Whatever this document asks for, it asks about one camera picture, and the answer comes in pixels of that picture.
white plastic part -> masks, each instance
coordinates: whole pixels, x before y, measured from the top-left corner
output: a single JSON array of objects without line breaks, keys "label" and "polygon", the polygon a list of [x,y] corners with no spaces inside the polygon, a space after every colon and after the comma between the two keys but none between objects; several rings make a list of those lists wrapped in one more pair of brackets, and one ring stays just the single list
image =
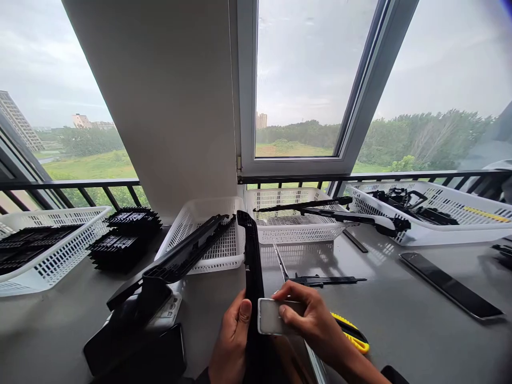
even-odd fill
[{"label": "white plastic part", "polygon": [[[258,238],[262,244],[283,244],[330,241],[347,227],[335,219],[318,215],[302,216],[296,210],[254,212],[254,209],[276,205],[305,203],[331,198],[317,188],[250,189],[246,192],[247,212],[258,225]],[[340,205],[315,207],[344,211]]]},{"label": "white plastic part", "polygon": [[[244,201],[240,197],[196,199],[186,202],[160,246],[155,260],[190,235],[211,216],[217,214],[231,216],[238,210],[244,210]],[[188,274],[238,268],[244,261],[244,248],[245,231],[234,223]]]},{"label": "white plastic part", "polygon": [[[429,198],[424,207],[437,208],[455,218],[459,225],[438,226],[414,219],[392,206],[385,204],[367,192],[388,191],[390,188],[407,188],[418,191]],[[347,192],[353,197],[350,210],[356,213],[399,217],[411,222],[411,229],[398,234],[393,240],[404,246],[462,244],[494,241],[512,234],[512,206],[425,181],[380,181],[347,183]],[[498,218],[511,220],[503,222]]]},{"label": "white plastic part", "polygon": [[0,239],[28,227],[84,224],[23,267],[0,276],[0,297],[45,291],[68,274],[105,234],[108,206],[31,211],[0,216]]}]

tabletop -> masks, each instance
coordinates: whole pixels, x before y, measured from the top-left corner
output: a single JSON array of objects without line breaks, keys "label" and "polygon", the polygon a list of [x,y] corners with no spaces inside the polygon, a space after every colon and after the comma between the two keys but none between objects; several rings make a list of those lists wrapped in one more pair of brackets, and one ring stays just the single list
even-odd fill
[{"label": "tabletop", "polygon": [[[411,384],[495,382],[503,376],[511,356],[510,323],[480,324],[398,260],[402,252],[420,252],[512,316],[512,272],[496,263],[490,244],[403,248],[371,227],[350,231],[368,254],[343,235],[334,242],[278,247],[290,275],[368,279],[319,291],[333,312],[364,332],[377,368],[390,364]],[[165,231],[155,239],[137,270],[153,260],[164,236]],[[269,297],[283,278],[272,246],[262,244],[260,250]],[[48,291],[0,298],[0,382],[90,382],[82,348],[109,315],[107,299],[127,278],[98,272],[84,259]],[[195,378],[208,365],[222,314],[244,286],[244,268],[185,278],[178,321],[186,376]],[[342,382],[327,371],[330,382]]]}]

hand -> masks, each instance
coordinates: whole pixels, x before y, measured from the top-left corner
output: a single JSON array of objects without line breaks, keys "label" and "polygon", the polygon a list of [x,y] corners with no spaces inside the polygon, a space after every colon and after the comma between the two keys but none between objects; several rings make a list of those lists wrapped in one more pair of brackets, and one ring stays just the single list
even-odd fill
[{"label": "hand", "polygon": [[307,305],[304,317],[287,305],[279,307],[279,315],[286,325],[295,329],[313,351],[334,369],[340,364],[340,360],[350,358],[354,352],[359,353],[315,289],[287,281],[272,295],[272,299],[300,301]]},{"label": "hand", "polygon": [[316,290],[288,280],[272,298],[300,301],[307,305],[304,317],[287,305],[279,307],[279,315],[307,341],[319,358],[349,384],[390,384],[347,339]]},{"label": "hand", "polygon": [[245,373],[245,345],[252,305],[240,292],[222,318],[219,337],[208,368],[211,384],[241,383]]}]

finger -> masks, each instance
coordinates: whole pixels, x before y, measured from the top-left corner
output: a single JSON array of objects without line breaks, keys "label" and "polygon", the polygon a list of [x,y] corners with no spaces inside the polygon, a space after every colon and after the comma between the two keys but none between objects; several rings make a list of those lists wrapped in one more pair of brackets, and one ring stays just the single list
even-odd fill
[{"label": "finger", "polygon": [[279,307],[279,315],[286,325],[298,330],[299,333],[303,333],[306,330],[307,320],[289,306],[281,305]]},{"label": "finger", "polygon": [[222,320],[222,331],[226,332],[229,336],[233,336],[236,330],[236,322],[238,321],[238,311],[240,304],[245,297],[245,289],[241,290],[240,293],[235,297]]},{"label": "finger", "polygon": [[238,311],[238,322],[236,324],[235,339],[245,346],[247,343],[247,332],[251,322],[252,303],[249,299],[242,300],[240,311]]},{"label": "finger", "polygon": [[292,299],[309,304],[314,295],[316,295],[316,291],[313,288],[308,288],[288,280],[279,291],[272,295],[272,299],[278,301]]}]

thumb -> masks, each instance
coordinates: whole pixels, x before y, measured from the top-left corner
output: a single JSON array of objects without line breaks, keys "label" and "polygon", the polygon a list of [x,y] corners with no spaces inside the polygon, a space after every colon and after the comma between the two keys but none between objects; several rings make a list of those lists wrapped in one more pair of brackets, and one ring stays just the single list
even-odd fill
[{"label": "thumb", "polygon": [[287,305],[281,305],[279,307],[279,315],[286,325],[295,328],[302,333],[305,328],[306,319],[300,316],[292,308]]},{"label": "thumb", "polygon": [[235,339],[247,343],[247,332],[249,331],[249,322],[251,321],[252,303],[249,299],[244,299],[238,310],[238,322],[236,324]]}]

